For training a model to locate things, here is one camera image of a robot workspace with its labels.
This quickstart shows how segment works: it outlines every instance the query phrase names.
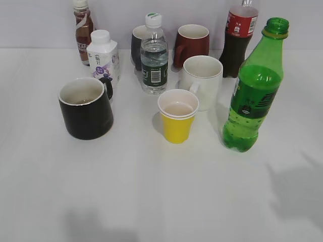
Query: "brown bottle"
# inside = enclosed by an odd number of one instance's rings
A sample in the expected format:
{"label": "brown bottle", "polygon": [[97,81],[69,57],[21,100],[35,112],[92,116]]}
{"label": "brown bottle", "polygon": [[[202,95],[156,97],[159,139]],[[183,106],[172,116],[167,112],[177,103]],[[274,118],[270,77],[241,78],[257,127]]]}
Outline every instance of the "brown bottle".
{"label": "brown bottle", "polygon": [[74,15],[76,18],[76,42],[80,52],[82,63],[89,66],[86,48],[91,43],[91,33],[94,25],[90,16],[87,0],[73,0]]}

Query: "yellow paper cup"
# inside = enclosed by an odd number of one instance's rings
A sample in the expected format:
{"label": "yellow paper cup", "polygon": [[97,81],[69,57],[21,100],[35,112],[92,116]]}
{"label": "yellow paper cup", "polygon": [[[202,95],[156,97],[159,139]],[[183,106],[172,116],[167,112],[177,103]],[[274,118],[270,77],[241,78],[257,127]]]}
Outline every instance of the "yellow paper cup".
{"label": "yellow paper cup", "polygon": [[173,89],[158,98],[165,138],[174,144],[188,139],[191,125],[199,108],[198,98],[191,92]]}

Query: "green soda bottle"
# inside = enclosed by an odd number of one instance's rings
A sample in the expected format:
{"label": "green soda bottle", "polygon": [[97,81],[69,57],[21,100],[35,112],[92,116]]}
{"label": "green soda bottle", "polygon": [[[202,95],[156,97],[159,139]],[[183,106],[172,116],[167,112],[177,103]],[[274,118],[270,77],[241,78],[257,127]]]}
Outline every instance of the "green soda bottle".
{"label": "green soda bottle", "polygon": [[258,138],[258,129],[283,79],[283,39],[288,36],[288,27],[286,19],[269,19],[261,41],[240,67],[223,127],[223,142],[228,148],[245,152]]}

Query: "white ceramic mug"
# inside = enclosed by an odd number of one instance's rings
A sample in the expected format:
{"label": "white ceramic mug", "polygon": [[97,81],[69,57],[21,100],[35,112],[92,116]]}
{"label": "white ceramic mug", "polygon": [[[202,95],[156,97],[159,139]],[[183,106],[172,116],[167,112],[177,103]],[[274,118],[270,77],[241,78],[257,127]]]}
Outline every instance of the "white ceramic mug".
{"label": "white ceramic mug", "polygon": [[215,105],[222,73],[219,60],[207,55],[192,56],[184,62],[178,87],[194,93],[200,102],[199,111],[205,111]]}

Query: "black mug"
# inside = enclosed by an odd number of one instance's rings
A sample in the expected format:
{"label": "black mug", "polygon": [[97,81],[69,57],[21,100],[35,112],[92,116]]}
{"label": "black mug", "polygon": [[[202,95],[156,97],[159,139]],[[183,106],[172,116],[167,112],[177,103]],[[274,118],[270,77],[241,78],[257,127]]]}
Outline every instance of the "black mug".
{"label": "black mug", "polygon": [[84,77],[67,83],[59,94],[67,131],[81,140],[96,139],[108,132],[114,121],[109,102],[112,95],[108,78]]}
{"label": "black mug", "polygon": [[132,31],[131,58],[135,63],[137,71],[141,71],[140,46],[141,41],[145,37],[146,32],[147,28],[145,25],[138,26]]}

